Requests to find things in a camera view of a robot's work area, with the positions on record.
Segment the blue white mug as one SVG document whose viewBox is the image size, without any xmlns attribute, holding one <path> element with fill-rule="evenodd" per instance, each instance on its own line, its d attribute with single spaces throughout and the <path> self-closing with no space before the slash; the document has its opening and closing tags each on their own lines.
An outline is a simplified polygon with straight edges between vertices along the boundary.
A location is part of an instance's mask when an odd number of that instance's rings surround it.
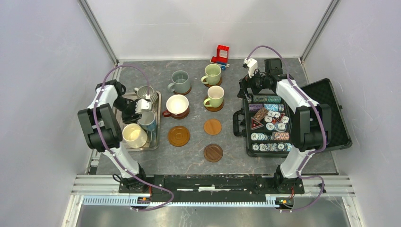
<svg viewBox="0 0 401 227">
<path fill-rule="evenodd" d="M 144 111 L 141 113 L 141 118 L 137 121 L 144 130 L 154 131 L 157 127 L 156 116 L 153 112 Z"/>
</svg>

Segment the dark wooden coaster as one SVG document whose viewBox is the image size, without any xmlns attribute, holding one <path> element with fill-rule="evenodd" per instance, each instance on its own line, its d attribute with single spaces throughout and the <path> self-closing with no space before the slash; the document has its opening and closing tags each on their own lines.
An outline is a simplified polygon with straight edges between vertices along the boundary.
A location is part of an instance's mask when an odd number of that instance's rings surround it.
<svg viewBox="0 0 401 227">
<path fill-rule="evenodd" d="M 204 149 L 204 157 L 209 162 L 218 162 L 223 157 L 223 149 L 218 144 L 209 144 Z"/>
</svg>

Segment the metal tray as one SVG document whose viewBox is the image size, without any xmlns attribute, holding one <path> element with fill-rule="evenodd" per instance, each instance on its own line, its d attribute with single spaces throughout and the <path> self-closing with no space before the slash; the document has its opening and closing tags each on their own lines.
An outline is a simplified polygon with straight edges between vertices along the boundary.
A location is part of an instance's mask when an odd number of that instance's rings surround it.
<svg viewBox="0 0 401 227">
<path fill-rule="evenodd" d="M 153 114 L 145 113 L 145 119 L 139 120 L 137 124 L 144 130 L 147 134 L 147 142 L 140 148 L 132 148 L 129 146 L 128 142 L 123 140 L 122 144 L 128 152 L 139 152 L 155 150 L 158 148 L 160 143 L 160 108 L 161 108 L 161 93 L 154 90 L 152 109 L 148 111 Z"/>
</svg>

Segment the cream ribbed mug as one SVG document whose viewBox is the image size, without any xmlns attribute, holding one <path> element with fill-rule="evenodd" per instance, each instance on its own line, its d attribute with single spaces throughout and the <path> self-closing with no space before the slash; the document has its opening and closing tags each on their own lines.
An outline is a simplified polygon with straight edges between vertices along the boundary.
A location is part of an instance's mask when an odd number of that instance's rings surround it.
<svg viewBox="0 0 401 227">
<path fill-rule="evenodd" d="M 126 125 L 123 128 L 122 135 L 130 148 L 141 148 L 148 140 L 147 133 L 136 123 Z"/>
</svg>

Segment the grey-green mug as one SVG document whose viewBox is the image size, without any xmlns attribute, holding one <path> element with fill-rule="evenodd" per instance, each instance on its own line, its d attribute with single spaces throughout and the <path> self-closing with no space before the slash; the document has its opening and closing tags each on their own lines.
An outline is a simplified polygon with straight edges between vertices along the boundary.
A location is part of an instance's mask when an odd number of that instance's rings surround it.
<svg viewBox="0 0 401 227">
<path fill-rule="evenodd" d="M 171 76 L 172 82 L 167 86 L 169 92 L 175 94 L 187 94 L 191 90 L 189 75 L 186 71 L 178 70 Z"/>
</svg>

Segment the light green mug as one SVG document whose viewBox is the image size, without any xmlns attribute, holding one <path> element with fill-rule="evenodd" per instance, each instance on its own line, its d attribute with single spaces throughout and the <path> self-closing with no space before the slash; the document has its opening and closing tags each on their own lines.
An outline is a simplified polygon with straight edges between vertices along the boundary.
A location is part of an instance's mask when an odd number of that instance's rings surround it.
<svg viewBox="0 0 401 227">
<path fill-rule="evenodd" d="M 207 92 L 207 98 L 203 101 L 205 107 L 218 108 L 224 101 L 224 89 L 220 86 L 211 86 Z"/>
</svg>

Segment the grey ribbed mug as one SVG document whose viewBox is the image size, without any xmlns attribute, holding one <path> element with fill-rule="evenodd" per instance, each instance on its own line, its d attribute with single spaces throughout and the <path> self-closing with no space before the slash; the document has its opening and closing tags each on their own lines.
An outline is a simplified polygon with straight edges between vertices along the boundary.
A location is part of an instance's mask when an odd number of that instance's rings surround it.
<svg viewBox="0 0 401 227">
<path fill-rule="evenodd" d="M 152 103 L 156 102 L 158 96 L 151 86 L 135 87 L 134 91 L 138 98 L 146 99 Z"/>
</svg>

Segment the light wooden coaster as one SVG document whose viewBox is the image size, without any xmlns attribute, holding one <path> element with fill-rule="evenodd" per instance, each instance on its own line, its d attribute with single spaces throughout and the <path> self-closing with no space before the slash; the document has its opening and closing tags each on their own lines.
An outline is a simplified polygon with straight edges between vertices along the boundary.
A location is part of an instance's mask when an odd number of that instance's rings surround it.
<svg viewBox="0 0 401 227">
<path fill-rule="evenodd" d="M 209 119 L 204 123 L 204 131 L 208 135 L 218 135 L 222 131 L 222 124 L 217 119 Z"/>
</svg>

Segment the white bowl mug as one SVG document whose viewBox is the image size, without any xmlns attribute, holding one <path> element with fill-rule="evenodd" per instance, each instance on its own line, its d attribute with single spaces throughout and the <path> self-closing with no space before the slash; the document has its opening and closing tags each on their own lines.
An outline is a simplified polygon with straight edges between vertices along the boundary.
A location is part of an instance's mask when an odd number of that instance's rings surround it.
<svg viewBox="0 0 401 227">
<path fill-rule="evenodd" d="M 163 117 L 171 117 L 170 113 L 180 114 L 189 108 L 189 101 L 184 95 L 173 95 L 166 102 L 166 110 L 162 112 Z"/>
</svg>

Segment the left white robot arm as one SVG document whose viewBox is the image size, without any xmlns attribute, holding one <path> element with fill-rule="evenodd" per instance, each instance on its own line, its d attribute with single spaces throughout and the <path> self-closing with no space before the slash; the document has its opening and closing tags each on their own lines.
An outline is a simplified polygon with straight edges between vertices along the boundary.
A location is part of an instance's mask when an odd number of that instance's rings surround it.
<svg viewBox="0 0 401 227">
<path fill-rule="evenodd" d="M 148 188 L 148 179 L 122 144 L 122 129 L 113 112 L 114 107 L 121 111 L 124 123 L 136 123 L 142 117 L 138 101 L 123 97 L 125 92 L 126 87 L 115 79 L 99 83 L 93 102 L 78 111 L 78 120 L 88 147 L 106 155 L 120 171 L 113 179 L 123 189 L 141 193 Z"/>
</svg>

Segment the black poker chip case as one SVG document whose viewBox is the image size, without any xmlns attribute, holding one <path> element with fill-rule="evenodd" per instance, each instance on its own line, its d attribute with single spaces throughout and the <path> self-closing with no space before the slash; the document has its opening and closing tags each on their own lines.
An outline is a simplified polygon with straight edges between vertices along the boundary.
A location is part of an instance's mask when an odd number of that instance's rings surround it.
<svg viewBox="0 0 401 227">
<path fill-rule="evenodd" d="M 352 146 L 342 107 L 338 103 L 329 79 L 322 79 L 301 88 L 320 105 L 330 108 L 330 118 L 322 120 L 326 134 L 326 151 L 347 149 Z M 310 112 L 310 123 L 303 114 L 296 115 L 283 98 L 273 94 L 252 96 L 249 103 L 233 115 L 235 136 L 246 138 L 246 152 L 250 157 L 286 157 L 295 141 L 312 142 L 322 139 L 320 125 L 314 111 Z"/>
</svg>

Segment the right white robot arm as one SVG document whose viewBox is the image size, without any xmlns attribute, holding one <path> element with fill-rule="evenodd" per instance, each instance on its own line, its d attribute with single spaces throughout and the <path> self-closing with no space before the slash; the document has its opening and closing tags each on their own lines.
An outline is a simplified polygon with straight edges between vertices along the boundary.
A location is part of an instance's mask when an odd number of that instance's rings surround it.
<svg viewBox="0 0 401 227">
<path fill-rule="evenodd" d="M 308 96 L 290 74 L 282 74 L 283 59 L 268 59 L 267 69 L 261 73 L 258 62 L 244 59 L 247 75 L 239 81 L 238 97 L 252 102 L 263 89 L 270 89 L 281 97 L 293 112 L 291 140 L 293 146 L 284 162 L 278 166 L 273 187 L 279 193 L 287 192 L 292 184 L 302 179 L 305 164 L 315 154 L 325 150 L 331 139 L 331 108 Z"/>
</svg>

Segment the red toy truck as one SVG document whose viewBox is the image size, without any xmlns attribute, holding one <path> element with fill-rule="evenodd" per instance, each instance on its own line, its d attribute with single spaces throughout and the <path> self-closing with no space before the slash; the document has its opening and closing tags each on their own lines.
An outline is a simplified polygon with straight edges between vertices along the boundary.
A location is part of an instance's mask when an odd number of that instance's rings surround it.
<svg viewBox="0 0 401 227">
<path fill-rule="evenodd" d="M 228 57 L 229 47 L 218 45 L 216 49 L 216 55 L 210 59 L 210 63 L 217 64 L 222 70 L 226 70 L 229 67 Z"/>
</svg>

